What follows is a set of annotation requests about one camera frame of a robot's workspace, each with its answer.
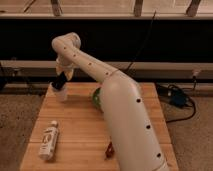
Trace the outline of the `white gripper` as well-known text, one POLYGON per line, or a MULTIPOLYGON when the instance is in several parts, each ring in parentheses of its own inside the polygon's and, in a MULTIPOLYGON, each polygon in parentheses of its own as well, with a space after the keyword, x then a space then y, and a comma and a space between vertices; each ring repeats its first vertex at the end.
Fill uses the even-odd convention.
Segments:
POLYGON ((62 63, 59 58, 56 59, 56 73, 57 75, 60 75, 61 73, 64 73, 67 81, 70 81, 73 77, 74 69, 72 63, 62 63))

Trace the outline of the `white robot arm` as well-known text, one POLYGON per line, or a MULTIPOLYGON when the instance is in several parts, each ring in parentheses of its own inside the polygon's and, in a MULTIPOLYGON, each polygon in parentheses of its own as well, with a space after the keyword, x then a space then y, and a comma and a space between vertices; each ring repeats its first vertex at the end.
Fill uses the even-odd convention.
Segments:
POLYGON ((61 71, 75 64, 101 84, 100 106, 120 171, 170 171, 145 107, 140 85, 119 69, 80 50, 73 32, 52 40, 61 71))

